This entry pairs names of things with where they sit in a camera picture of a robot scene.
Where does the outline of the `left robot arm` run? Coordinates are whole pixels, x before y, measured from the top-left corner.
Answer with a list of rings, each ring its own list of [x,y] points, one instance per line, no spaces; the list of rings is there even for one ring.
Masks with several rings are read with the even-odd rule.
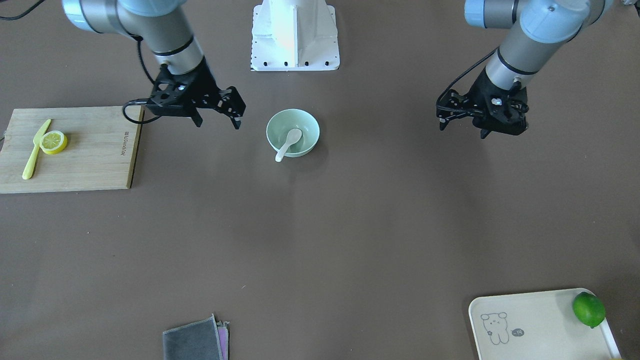
[[[612,0],[464,3],[469,25],[508,30],[466,94],[471,107],[478,110],[471,118],[482,139],[492,132],[517,136],[528,129],[529,82],[564,44],[597,22],[612,5]]]

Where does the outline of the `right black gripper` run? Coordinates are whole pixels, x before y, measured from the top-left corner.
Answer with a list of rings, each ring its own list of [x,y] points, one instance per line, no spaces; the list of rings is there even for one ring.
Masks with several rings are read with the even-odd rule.
[[[189,117],[197,128],[203,123],[198,109],[212,109],[239,130],[247,105],[235,86],[218,88],[204,57],[185,74],[171,73],[167,64],[161,64],[146,107],[155,116]]]

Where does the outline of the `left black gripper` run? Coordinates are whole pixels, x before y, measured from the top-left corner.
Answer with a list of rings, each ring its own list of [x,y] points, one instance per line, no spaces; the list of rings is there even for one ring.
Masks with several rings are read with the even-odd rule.
[[[528,129],[526,113],[530,108],[527,89],[519,78],[503,89],[496,86],[483,69],[467,97],[473,109],[478,111],[471,116],[471,123],[480,129],[480,139],[486,139],[491,132],[519,136]]]

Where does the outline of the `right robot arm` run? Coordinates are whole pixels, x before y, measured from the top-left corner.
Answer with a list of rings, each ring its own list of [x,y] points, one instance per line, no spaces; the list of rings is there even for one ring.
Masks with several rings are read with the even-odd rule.
[[[246,104],[234,86],[221,89],[185,13],[182,0],[64,0],[62,9],[76,27],[96,34],[121,34],[147,43],[159,71],[146,98],[126,102],[145,107],[153,120],[186,117],[202,125],[199,109],[227,116],[239,129]]]

